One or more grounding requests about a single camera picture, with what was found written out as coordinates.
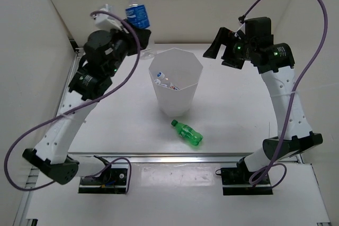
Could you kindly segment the blue label plastic bottle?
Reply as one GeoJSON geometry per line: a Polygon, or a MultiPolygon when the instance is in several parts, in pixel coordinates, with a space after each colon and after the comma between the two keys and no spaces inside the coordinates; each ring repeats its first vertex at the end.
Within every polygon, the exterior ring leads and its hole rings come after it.
{"type": "MultiPolygon", "coordinates": [[[[128,0],[128,7],[125,9],[127,20],[139,29],[151,29],[149,17],[144,4],[139,0],[128,0]]],[[[157,54],[154,46],[153,35],[150,35],[148,46],[141,51],[141,60],[154,58],[157,54]]]]}

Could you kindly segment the black label plastic bottle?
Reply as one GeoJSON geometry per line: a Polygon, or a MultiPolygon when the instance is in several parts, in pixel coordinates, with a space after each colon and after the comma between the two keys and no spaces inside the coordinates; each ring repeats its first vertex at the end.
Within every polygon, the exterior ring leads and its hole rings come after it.
{"type": "Polygon", "coordinates": [[[167,76],[163,72],[159,72],[156,78],[159,80],[168,80],[167,76]]]}

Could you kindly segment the green plastic soda bottle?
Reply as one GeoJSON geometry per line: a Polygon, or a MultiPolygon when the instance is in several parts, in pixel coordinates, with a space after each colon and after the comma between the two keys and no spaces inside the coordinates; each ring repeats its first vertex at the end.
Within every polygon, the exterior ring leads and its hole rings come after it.
{"type": "Polygon", "coordinates": [[[198,146],[203,139],[203,135],[196,132],[189,125],[180,123],[177,120],[173,120],[171,125],[176,130],[177,134],[192,146],[198,146]]]}

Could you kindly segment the clear unlabeled plastic bottle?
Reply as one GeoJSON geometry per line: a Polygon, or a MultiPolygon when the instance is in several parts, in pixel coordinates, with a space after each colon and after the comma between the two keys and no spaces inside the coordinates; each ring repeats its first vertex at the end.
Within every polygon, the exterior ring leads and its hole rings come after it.
{"type": "Polygon", "coordinates": [[[167,87],[167,84],[164,83],[163,81],[159,80],[159,79],[155,79],[154,82],[155,82],[155,84],[158,85],[158,86],[167,87]]]}

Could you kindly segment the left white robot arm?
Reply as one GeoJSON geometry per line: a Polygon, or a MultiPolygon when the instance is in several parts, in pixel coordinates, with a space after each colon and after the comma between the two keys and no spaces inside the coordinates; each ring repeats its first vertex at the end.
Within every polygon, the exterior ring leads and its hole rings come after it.
{"type": "Polygon", "coordinates": [[[34,148],[27,148],[23,158],[58,184],[67,184],[79,174],[79,159],[69,156],[70,145],[91,110],[109,89],[126,56],[140,56],[149,44],[151,31],[144,6],[126,10],[124,20],[107,9],[92,13],[98,30],[84,44],[84,54],[68,85],[60,114],[34,148]]]}

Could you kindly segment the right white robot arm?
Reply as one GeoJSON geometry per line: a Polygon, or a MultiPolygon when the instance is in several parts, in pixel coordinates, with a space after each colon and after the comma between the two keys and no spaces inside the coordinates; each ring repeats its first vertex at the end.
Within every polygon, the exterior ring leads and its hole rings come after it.
{"type": "Polygon", "coordinates": [[[237,31],[221,27],[203,57],[214,59],[225,46],[222,65],[242,69],[249,61],[257,68],[271,98],[278,134],[265,139],[262,147],[242,158],[236,166],[238,178],[249,184],[258,179],[271,161],[301,154],[323,143],[308,123],[300,97],[293,90],[296,84],[295,60],[286,43],[274,43],[271,19],[258,17],[245,20],[237,31]]]}

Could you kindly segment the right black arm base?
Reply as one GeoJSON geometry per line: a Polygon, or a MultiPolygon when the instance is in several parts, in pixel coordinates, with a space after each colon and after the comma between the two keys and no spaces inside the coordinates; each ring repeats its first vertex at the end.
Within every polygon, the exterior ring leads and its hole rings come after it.
{"type": "Polygon", "coordinates": [[[244,181],[237,168],[220,168],[215,174],[221,177],[223,196],[259,196],[272,195],[273,190],[269,176],[253,187],[244,181]]]}

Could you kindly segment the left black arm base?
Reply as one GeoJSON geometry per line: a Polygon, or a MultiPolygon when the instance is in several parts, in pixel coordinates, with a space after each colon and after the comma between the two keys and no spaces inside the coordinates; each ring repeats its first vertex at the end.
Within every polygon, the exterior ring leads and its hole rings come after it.
{"type": "Polygon", "coordinates": [[[81,177],[79,194],[127,194],[130,188],[132,165],[128,158],[118,157],[108,161],[94,156],[103,163],[104,168],[95,176],[81,177]]]}

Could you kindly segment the white octagonal plastic bin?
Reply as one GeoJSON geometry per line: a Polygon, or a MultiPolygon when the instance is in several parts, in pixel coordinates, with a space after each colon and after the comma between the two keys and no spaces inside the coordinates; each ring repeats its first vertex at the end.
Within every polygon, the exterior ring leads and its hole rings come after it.
{"type": "Polygon", "coordinates": [[[181,116],[191,107],[193,97],[203,70],[203,65],[194,53],[171,48],[158,53],[149,66],[149,74],[157,97],[159,108],[170,117],[181,116]],[[154,80],[163,72],[168,80],[180,90],[158,86],[154,80]]]}

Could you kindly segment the left aluminium side rail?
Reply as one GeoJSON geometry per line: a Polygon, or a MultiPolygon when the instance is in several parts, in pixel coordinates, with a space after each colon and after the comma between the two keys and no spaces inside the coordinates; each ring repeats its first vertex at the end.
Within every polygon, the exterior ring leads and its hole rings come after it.
{"type": "Polygon", "coordinates": [[[69,72],[64,94],[58,110],[58,119],[52,121],[48,131],[34,148],[24,150],[22,157],[43,174],[59,184],[68,183],[78,172],[79,162],[68,156],[68,149],[86,116],[81,112],[64,113],[82,104],[81,95],[69,91],[76,65],[69,72]]]}

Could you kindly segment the aluminium front rail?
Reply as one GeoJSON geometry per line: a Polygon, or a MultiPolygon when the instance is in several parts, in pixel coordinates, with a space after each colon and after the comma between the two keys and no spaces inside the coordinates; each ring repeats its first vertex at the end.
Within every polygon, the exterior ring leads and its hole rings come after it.
{"type": "Polygon", "coordinates": [[[105,158],[126,157],[132,163],[236,163],[249,153],[122,153],[122,152],[69,152],[73,156],[97,155],[105,158]]]}

